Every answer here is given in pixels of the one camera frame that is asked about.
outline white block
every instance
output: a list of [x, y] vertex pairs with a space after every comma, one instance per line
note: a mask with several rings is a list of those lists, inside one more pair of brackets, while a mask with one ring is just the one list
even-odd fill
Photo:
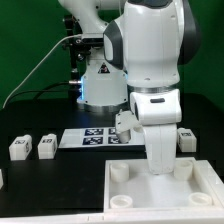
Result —
[[197, 139], [190, 129], [177, 130], [177, 143], [182, 152], [196, 152]]
[[9, 147], [9, 154], [12, 161], [25, 160], [32, 149], [32, 137], [25, 135], [17, 137]]
[[57, 136], [54, 134], [42, 137], [38, 145], [39, 159], [53, 159], [58, 148]]
[[3, 186], [2, 170], [0, 170], [0, 189]]

